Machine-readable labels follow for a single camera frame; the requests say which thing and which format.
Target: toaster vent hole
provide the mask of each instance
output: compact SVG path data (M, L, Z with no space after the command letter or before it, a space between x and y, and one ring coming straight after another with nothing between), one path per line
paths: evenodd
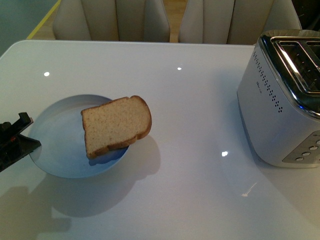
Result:
M266 76L265 72L262 70L262 66L259 62L258 55L256 52L253 53L253 58L255 61L255 65L259 71L262 82L264 84L264 87L265 87L266 91L269 92L270 99L274 103L274 107L277 109L278 113L282 113L283 107L280 105L279 100L277 100L277 96L274 94L274 91L272 90L272 86L271 86L271 84L269 84L267 76Z

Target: bread crust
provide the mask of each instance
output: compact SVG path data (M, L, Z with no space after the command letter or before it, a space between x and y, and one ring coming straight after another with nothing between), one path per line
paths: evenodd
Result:
M129 138L129 139L126 139L124 141L121 141L121 142L117 142L115 144L109 144L109 145L106 145L104 147L101 147L93 152L88 152L87 150L87 147L86 147L86 155L89 159L94 159L98 156L101 156L101 155L104 155L106 153L108 153L109 151L113 151L113 150L117 150L117 149L121 149L121 148L126 148L128 147L129 145L135 143L137 140L139 139L143 139L144 137L146 137L150 130L151 130L151 127L152 127L152 116L151 116L151 112L150 112L150 109L147 105L147 103L140 97L140 96L137 96L137 95L133 95L131 96L130 98L129 97L121 97L121 98L118 98L118 99L115 99L115 100L112 100L112 101L109 101L107 103L104 103L100 106L94 106L94 107L90 107L90 108L87 108L87 109L84 109L81 111L81 115L82 115L82 127L84 129L84 141L85 141L85 144L87 146L87 134L86 134L86 128L88 127L87 124L86 124L86 121L84 119L84 114L86 111L89 111L89 110L92 110L92 109L96 109L96 108L100 108L102 106L106 106L106 105L110 105L110 104L114 104L116 103L117 101L121 101L122 99L131 99L131 98L137 98L141 104L143 104L147 111L148 111L148 117L149 117L149 121L148 121L148 125L147 127L141 131L141 132L138 132L134 137L132 138Z

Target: chair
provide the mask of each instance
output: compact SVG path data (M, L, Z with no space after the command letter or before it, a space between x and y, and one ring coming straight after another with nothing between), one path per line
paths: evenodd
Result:
M178 41L252 45L282 29L302 29L291 0L188 0Z
M62 0L57 40L169 42L163 0Z

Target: chrome trim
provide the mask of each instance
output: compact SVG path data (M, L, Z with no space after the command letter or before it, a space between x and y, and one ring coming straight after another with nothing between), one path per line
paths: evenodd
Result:
M277 47L277 41L284 42L318 42L320 45L320 38L312 37L294 37L294 36L267 36L261 35L258 39L258 44L256 48L260 48L261 52L267 61L273 76L275 77L277 83L282 89L284 95L289 100L290 104L294 106L300 113L313 117L320 120L320 91L306 91L304 84L302 83L302 76L298 76L294 73L291 67L288 66L288 63L285 62L282 53L279 52L281 48ZM308 58L311 59L310 55L303 49Z

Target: toaster control panel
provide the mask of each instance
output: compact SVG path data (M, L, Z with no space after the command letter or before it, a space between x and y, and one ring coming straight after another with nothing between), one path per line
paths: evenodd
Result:
M290 164L320 164L320 130L309 135L282 162Z

